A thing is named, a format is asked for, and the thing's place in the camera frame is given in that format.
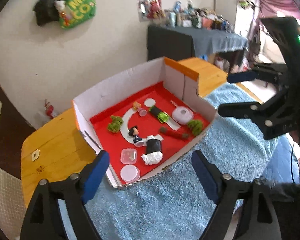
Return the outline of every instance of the plastic container lid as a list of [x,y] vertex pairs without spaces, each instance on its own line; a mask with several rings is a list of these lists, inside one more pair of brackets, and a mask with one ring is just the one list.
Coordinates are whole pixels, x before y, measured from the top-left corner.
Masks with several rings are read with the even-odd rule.
[[140,170],[135,165],[128,164],[121,169],[120,176],[126,183],[133,183],[140,178]]
[[123,164],[135,164],[137,162],[137,150],[123,149],[121,151],[120,161]]

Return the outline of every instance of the clear plastic box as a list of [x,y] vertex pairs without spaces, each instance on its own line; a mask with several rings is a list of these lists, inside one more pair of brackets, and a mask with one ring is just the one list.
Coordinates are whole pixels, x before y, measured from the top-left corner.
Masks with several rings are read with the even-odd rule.
[[137,162],[137,150],[135,149],[123,149],[121,151],[120,161],[123,164],[135,164]]

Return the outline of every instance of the wooden table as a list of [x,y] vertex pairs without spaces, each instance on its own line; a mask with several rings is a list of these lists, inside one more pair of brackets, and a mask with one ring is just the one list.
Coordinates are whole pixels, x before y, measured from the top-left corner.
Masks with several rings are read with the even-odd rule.
[[[180,61],[199,73],[199,94],[204,97],[226,82],[227,74],[214,65],[198,58]],[[251,96],[247,88],[239,84]],[[40,150],[39,158],[32,161],[32,153]],[[91,163],[95,152],[82,138],[75,125],[73,109],[68,109],[23,143],[21,151],[21,181],[26,207],[41,179],[50,182],[66,179],[71,173],[80,172]]]

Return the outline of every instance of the hanging bag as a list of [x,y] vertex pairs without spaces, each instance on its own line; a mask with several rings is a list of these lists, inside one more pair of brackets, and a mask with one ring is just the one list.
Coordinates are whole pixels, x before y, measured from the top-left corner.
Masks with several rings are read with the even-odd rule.
[[73,28],[95,16],[95,0],[57,0],[61,28]]

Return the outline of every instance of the dark gray table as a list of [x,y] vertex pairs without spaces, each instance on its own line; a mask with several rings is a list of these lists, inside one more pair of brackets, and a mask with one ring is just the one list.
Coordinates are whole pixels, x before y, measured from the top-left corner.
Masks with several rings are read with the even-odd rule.
[[148,60],[169,57],[178,61],[221,53],[230,62],[232,69],[235,64],[241,65],[247,46],[248,40],[235,33],[192,27],[148,27]]

